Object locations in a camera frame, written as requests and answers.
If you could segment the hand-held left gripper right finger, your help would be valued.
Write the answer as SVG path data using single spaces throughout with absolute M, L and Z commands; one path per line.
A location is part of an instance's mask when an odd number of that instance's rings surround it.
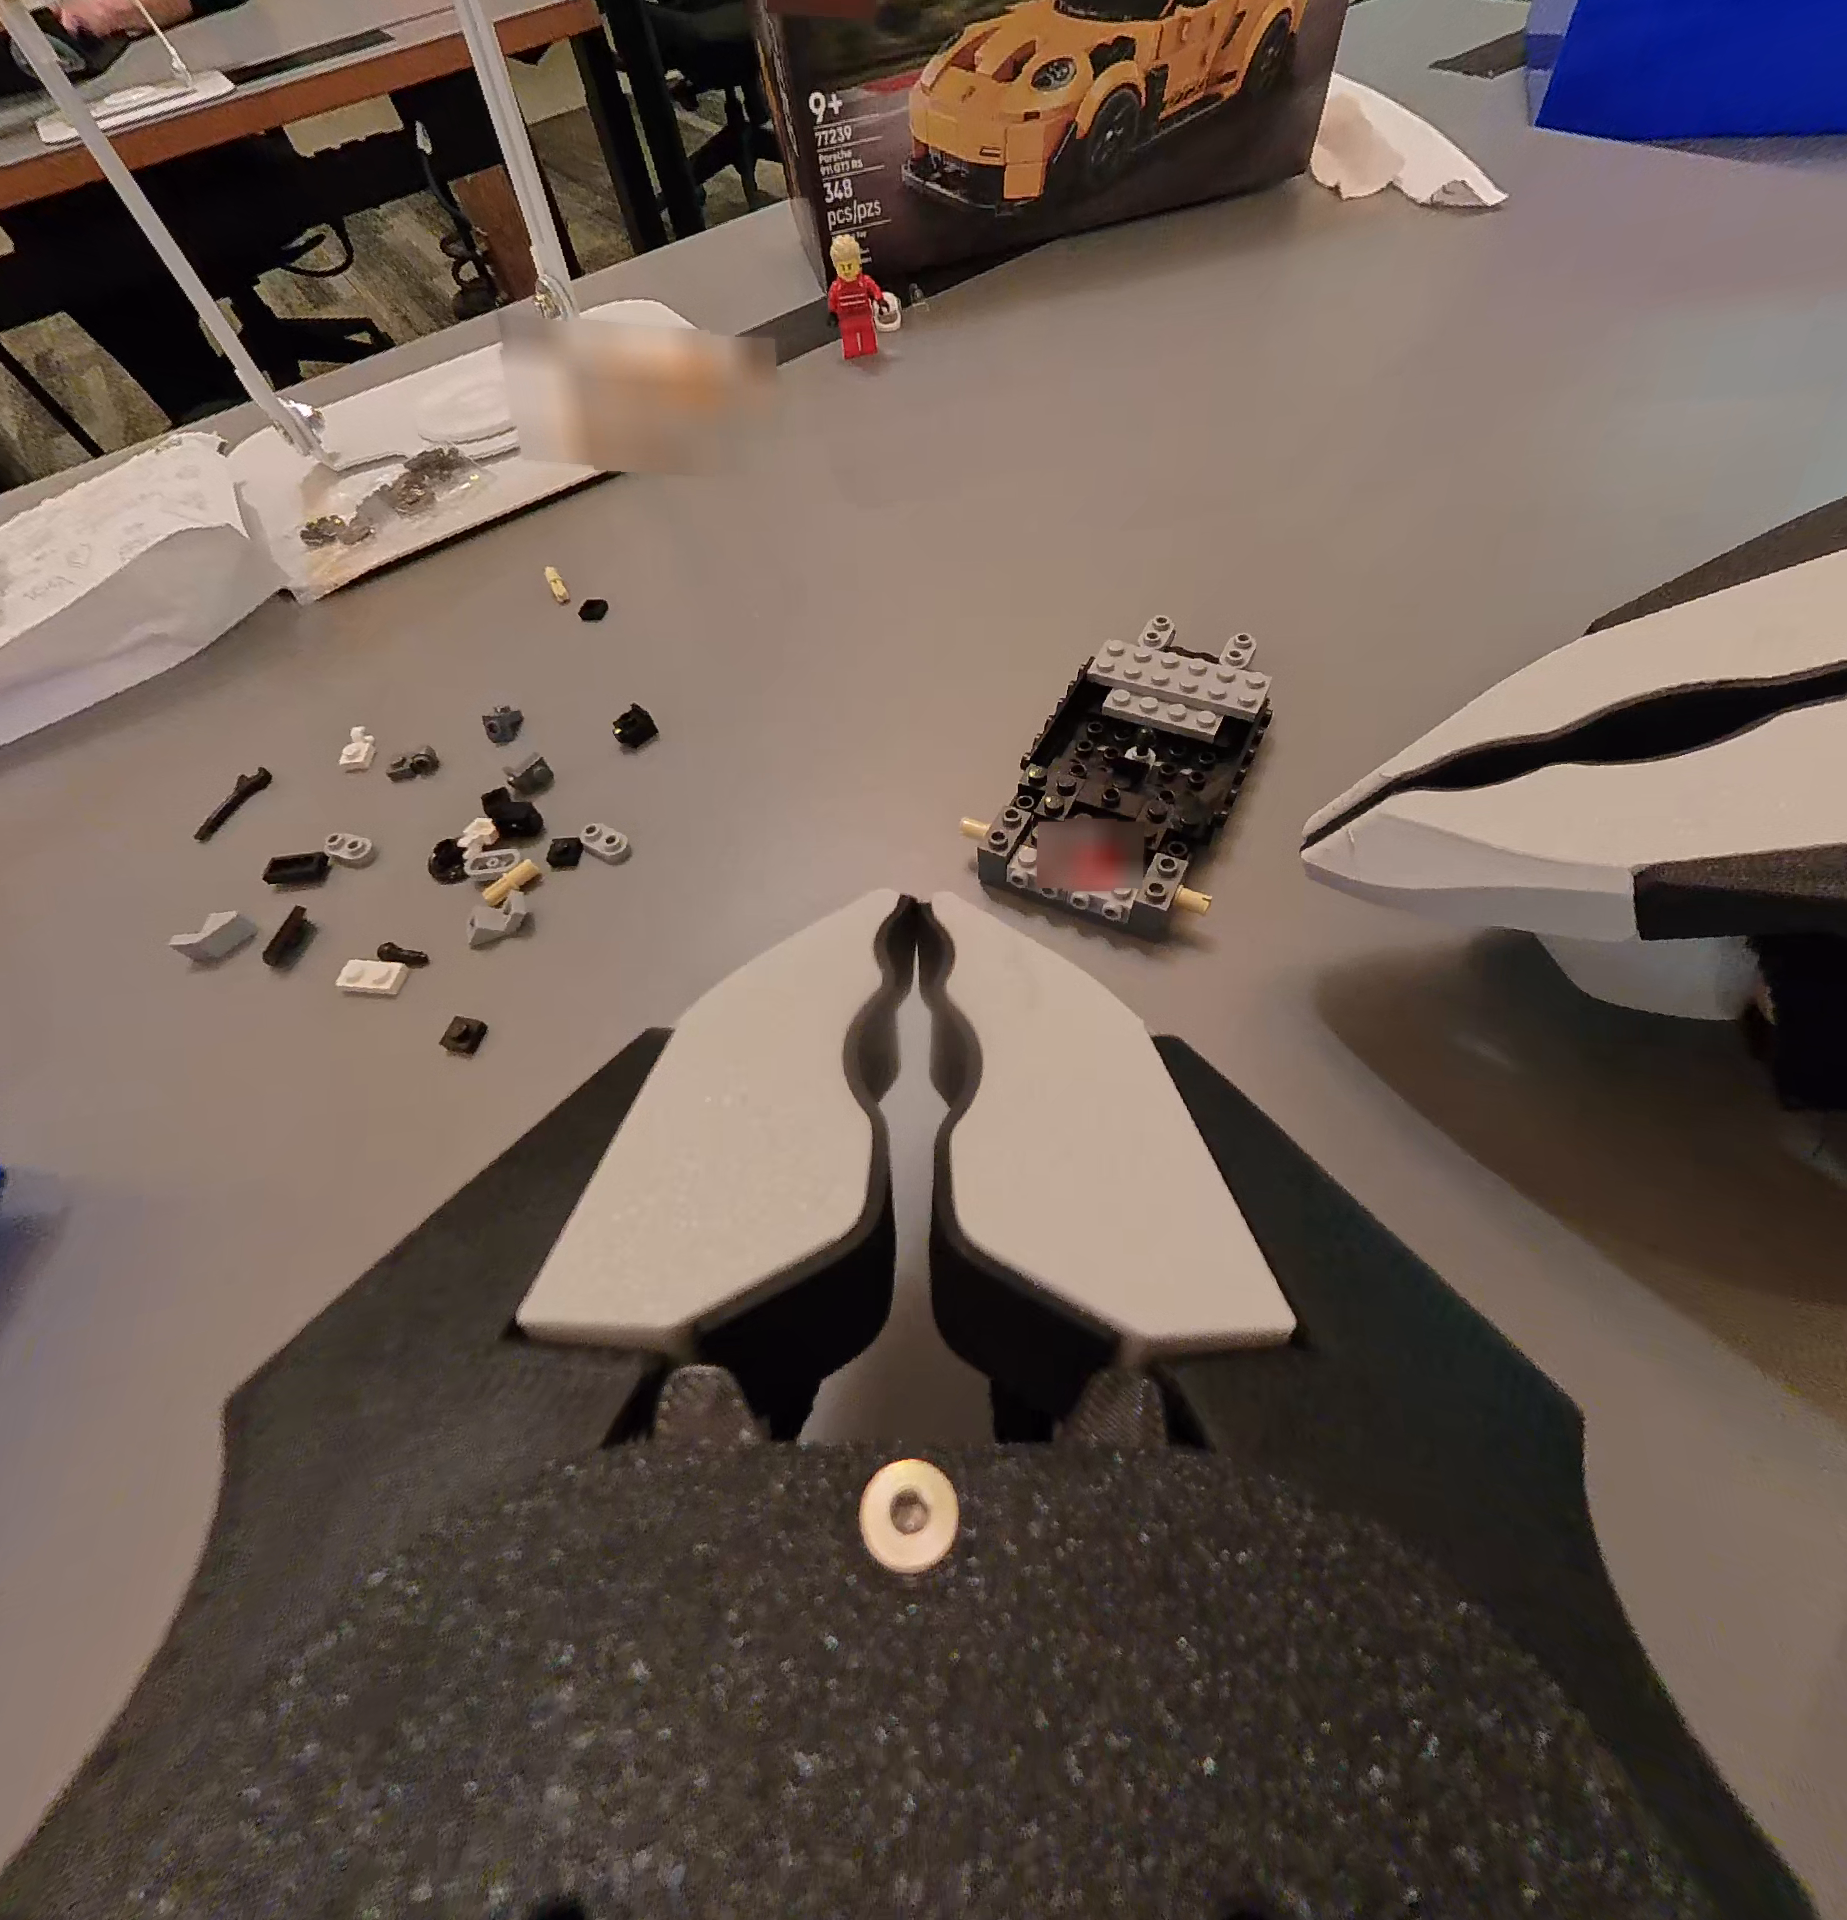
M 935 1332 L 995 1441 L 1105 1371 L 1285 1348 L 1294 1308 L 1141 1023 L 965 900 L 927 902 Z

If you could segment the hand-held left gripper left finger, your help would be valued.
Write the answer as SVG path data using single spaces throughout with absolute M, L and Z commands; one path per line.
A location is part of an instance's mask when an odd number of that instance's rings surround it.
M 722 1367 L 774 1439 L 798 1437 L 894 1299 L 880 1102 L 914 933 L 912 899 L 866 893 L 676 1020 L 521 1302 L 523 1336 Z

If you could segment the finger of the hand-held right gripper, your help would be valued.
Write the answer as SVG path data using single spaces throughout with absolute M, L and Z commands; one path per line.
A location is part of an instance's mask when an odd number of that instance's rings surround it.
M 1637 936 L 1664 862 L 1847 844 L 1847 716 L 1774 716 L 1666 759 L 1394 793 L 1300 853 L 1308 879 L 1460 929 Z
M 1347 788 L 1374 803 L 1459 752 L 1557 737 L 1669 693 L 1786 686 L 1847 667 L 1847 585 L 1738 585 L 1587 634 L 1483 690 Z

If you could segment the black brick chassis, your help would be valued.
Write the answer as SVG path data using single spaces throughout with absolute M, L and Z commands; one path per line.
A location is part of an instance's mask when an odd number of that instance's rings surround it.
M 1153 615 L 1081 662 L 986 841 L 1018 851 L 1042 824 L 1093 818 L 1135 828 L 1147 856 L 1186 868 L 1227 824 L 1270 719 L 1254 634 L 1205 652 Z

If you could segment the wood-edged office desk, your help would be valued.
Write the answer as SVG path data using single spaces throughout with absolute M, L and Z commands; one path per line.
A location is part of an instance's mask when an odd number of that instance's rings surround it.
M 583 83 L 596 83 L 615 66 L 599 4 L 504 2 L 483 8 L 504 51 L 513 59 L 573 44 Z M 112 129 L 119 159 L 132 170 L 472 69 L 449 4 L 243 4 L 169 37 L 191 74 L 223 71 L 236 83 L 220 97 L 191 102 L 163 118 Z M 83 93 L 96 102 L 119 88 L 167 79 L 167 54 L 154 39 L 138 39 L 127 44 L 119 60 Z M 79 147 L 40 141 L 37 122 L 47 111 L 45 97 L 40 103 L 14 103 L 0 117 L 0 214 L 100 178 Z M 387 143 L 379 135 L 364 138 L 374 138 L 377 147 L 340 147 L 309 161 L 322 197 L 345 216 L 424 189 L 420 161 L 400 132 L 387 134 Z

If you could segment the scattered small brick pieces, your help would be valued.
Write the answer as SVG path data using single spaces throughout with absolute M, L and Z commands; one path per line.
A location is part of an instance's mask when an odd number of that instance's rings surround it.
M 523 721 L 519 707 L 495 707 L 481 716 L 483 736 L 495 746 L 510 746 L 519 737 Z M 610 734 L 623 751 L 643 751 L 659 736 L 653 716 L 641 704 L 625 707 L 615 719 Z M 370 772 L 374 734 L 359 724 L 350 727 L 335 764 L 345 773 Z M 409 751 L 386 766 L 389 780 L 428 779 L 434 772 L 439 772 L 439 756 L 430 746 Z M 265 766 L 239 773 L 192 839 L 199 844 L 211 841 L 272 780 L 272 769 Z M 628 836 L 601 824 L 586 824 L 573 836 L 550 839 L 540 857 L 528 856 L 527 847 L 547 832 L 535 799 L 550 783 L 553 772 L 540 754 L 508 767 L 504 783 L 479 798 L 479 812 L 455 836 L 437 841 L 425 856 L 425 873 L 434 884 L 463 884 L 474 890 L 474 902 L 464 916 L 464 941 L 474 949 L 498 946 L 527 929 L 532 920 L 527 892 L 540 884 L 543 870 L 569 870 L 586 856 L 607 864 L 622 864 L 629 856 Z M 335 868 L 359 870 L 374 856 L 377 847 L 369 836 L 334 832 L 316 848 L 272 856 L 264 867 L 264 886 L 286 893 L 303 892 L 322 886 Z M 251 916 L 227 908 L 206 916 L 196 931 L 171 934 L 167 948 L 191 969 L 214 969 L 249 948 L 257 933 Z M 292 907 L 264 943 L 264 969 L 292 969 L 312 936 L 314 927 L 305 907 Z M 386 941 L 372 957 L 346 961 L 334 983 L 346 996 L 395 999 L 406 987 L 406 976 L 425 967 L 430 967 L 428 951 Z M 452 1016 L 439 1046 L 455 1059 L 474 1059 L 485 1033 L 485 1020 Z

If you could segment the crumpled white paper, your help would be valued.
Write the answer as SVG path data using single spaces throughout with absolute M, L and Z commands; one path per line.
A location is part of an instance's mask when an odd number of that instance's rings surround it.
M 1344 202 L 1385 192 L 1435 210 L 1494 210 L 1508 202 L 1443 134 L 1340 74 L 1326 88 L 1308 177 Z

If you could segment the clear plastic parts bag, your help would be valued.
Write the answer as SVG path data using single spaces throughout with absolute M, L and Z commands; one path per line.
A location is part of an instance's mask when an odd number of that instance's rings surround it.
M 329 559 L 361 549 L 415 551 L 474 532 L 488 507 L 490 456 L 439 443 L 334 467 L 309 465 L 299 503 L 284 516 L 288 559 Z

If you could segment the black toy car box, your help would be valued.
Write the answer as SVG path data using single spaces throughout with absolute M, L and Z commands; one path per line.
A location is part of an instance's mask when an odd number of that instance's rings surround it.
M 750 4 L 818 282 L 885 285 L 1307 170 L 1346 2 Z

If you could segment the printed white paper bag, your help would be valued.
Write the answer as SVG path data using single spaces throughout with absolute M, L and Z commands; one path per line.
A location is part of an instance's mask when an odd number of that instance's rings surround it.
M 0 525 L 0 748 L 194 658 L 284 585 L 216 435 Z

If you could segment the red toy minifigure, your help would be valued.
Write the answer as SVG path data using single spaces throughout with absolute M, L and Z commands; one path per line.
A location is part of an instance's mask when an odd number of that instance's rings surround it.
M 866 270 L 859 240 L 839 232 L 829 245 L 830 282 L 825 293 L 827 313 L 839 333 L 844 362 L 870 361 L 886 330 L 886 293 Z

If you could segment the black office chair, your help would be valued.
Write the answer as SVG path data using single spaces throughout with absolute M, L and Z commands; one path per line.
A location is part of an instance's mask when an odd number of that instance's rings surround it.
M 207 159 L 228 194 L 196 262 L 279 389 L 483 311 L 485 256 L 458 194 L 498 164 L 466 74 L 387 95 L 391 122 L 301 155 L 286 132 Z

